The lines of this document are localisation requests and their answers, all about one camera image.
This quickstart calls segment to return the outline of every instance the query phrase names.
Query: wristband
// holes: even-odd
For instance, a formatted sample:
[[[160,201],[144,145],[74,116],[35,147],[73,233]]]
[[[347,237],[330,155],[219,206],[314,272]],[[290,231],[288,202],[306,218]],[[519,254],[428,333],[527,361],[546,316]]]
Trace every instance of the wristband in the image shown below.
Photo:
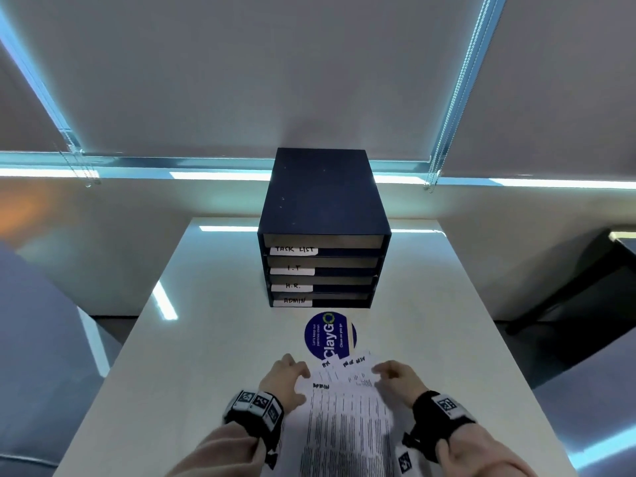
[[[402,444],[417,449],[426,460],[438,463],[435,446],[440,440],[448,441],[462,425],[477,423],[473,416],[448,395],[427,391],[413,404],[415,426],[405,433]]]
[[[223,423],[236,422],[250,436],[263,439],[268,450],[265,462],[273,469],[277,458],[273,451],[281,438],[284,415],[281,401],[271,393],[242,390],[223,412]]]

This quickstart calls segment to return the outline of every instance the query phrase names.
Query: person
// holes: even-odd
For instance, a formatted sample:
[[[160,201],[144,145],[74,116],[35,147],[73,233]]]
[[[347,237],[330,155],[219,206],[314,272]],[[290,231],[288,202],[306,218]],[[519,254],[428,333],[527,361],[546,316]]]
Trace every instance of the person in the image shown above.
[[[372,371],[380,375],[378,384],[385,385],[413,410],[416,424],[411,435],[418,443],[424,442],[427,436],[416,436],[415,430],[423,418],[420,414],[431,401],[430,396],[439,394],[430,391],[415,371],[403,363],[386,361],[374,366]],[[284,414],[289,414],[306,401],[304,395],[294,390],[298,377],[310,377],[306,363],[295,362],[286,354],[261,381],[259,394],[274,396],[282,404]],[[430,415],[427,417],[429,428],[432,420]],[[427,456],[429,460],[436,458],[445,477],[536,477],[528,464],[496,441],[485,428],[468,417],[461,418],[464,422],[460,419],[459,423],[454,422],[454,426],[459,426],[447,439],[431,442],[434,456]],[[166,477],[258,477],[266,455],[263,439],[250,436],[242,425],[232,421],[213,430]]]

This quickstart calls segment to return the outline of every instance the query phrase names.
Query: round sticker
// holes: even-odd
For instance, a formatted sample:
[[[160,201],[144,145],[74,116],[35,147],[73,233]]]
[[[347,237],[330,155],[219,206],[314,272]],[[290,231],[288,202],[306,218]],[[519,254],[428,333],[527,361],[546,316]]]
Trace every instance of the round sticker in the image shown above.
[[[355,348],[357,332],[345,315],[325,311],[307,322],[305,343],[309,351],[320,360],[335,355],[346,358]]]

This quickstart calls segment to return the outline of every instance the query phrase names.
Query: stack of papers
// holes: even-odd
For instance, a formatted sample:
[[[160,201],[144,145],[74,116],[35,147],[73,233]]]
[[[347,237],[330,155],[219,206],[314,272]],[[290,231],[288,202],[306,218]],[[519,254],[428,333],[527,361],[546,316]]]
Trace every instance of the stack of papers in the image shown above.
[[[323,360],[299,378],[307,397],[283,423],[276,477],[428,476],[424,457],[401,445],[412,413],[371,372],[379,360],[369,352]]]

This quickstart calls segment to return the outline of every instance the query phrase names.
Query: pink sleeve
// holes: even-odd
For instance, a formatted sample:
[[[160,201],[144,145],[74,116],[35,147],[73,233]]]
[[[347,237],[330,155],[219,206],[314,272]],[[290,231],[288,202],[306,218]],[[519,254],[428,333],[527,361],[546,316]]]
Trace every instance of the pink sleeve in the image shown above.
[[[266,453],[262,440],[230,422],[204,438],[165,477],[258,477]]]
[[[436,447],[445,477],[537,477],[537,474],[481,425],[459,427]]]

